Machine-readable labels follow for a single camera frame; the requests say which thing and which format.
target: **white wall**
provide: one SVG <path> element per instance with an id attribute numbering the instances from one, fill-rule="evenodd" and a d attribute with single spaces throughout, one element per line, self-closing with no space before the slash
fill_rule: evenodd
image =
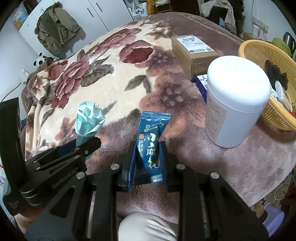
<path id="1" fill-rule="evenodd" d="M 243 15 L 246 18 L 243 31 L 249 33 L 252 32 L 252 3 L 253 0 L 244 0 L 245 10 Z M 286 31 L 296 39 L 288 21 L 272 0 L 254 0 L 253 16 L 269 26 L 268 33 L 265 34 L 267 41 L 272 41 L 275 37 L 282 38 Z M 260 37 L 265 40 L 262 31 L 260 31 Z"/>
<path id="2" fill-rule="evenodd" d="M 0 53 L 0 100 L 2 100 L 20 81 L 26 81 L 27 78 L 22 73 L 22 68 L 30 73 L 36 71 L 33 63 L 38 58 L 38 54 L 15 28 L 12 16 L 0 31 Z M 21 84 L 5 100 L 19 97 L 24 87 L 25 85 Z M 21 99 L 20 115 L 22 119 L 26 117 Z"/>

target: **white plastic container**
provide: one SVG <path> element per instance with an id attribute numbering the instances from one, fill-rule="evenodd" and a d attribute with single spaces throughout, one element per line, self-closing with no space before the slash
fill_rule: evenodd
<path id="1" fill-rule="evenodd" d="M 205 129 L 218 146 L 240 144 L 267 104 L 271 86 L 255 63 L 237 56 L 215 59 L 207 71 Z"/>

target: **blue snack packet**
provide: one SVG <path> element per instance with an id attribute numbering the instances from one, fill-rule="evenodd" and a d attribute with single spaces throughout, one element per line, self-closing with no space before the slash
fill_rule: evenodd
<path id="1" fill-rule="evenodd" d="M 158 165 L 159 137 L 170 121 L 170 114 L 143 111 L 139 121 L 135 184 L 162 181 Z"/>

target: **cabinet handle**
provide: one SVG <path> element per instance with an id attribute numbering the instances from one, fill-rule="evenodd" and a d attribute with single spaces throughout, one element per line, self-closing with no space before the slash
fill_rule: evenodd
<path id="1" fill-rule="evenodd" d="M 103 10 L 100 8 L 100 6 L 98 5 L 98 3 L 96 2 L 96 5 L 98 6 L 98 8 L 100 9 L 101 12 L 103 12 Z"/>
<path id="2" fill-rule="evenodd" d="M 91 13 L 91 11 L 88 9 L 88 7 L 87 7 L 86 9 L 88 10 L 89 14 L 90 14 L 92 17 L 94 17 L 93 14 Z"/>

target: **blue box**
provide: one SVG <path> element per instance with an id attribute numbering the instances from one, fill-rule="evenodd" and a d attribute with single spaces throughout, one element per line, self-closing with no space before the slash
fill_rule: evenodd
<path id="1" fill-rule="evenodd" d="M 207 74 L 194 77 L 191 82 L 195 83 L 207 103 Z"/>

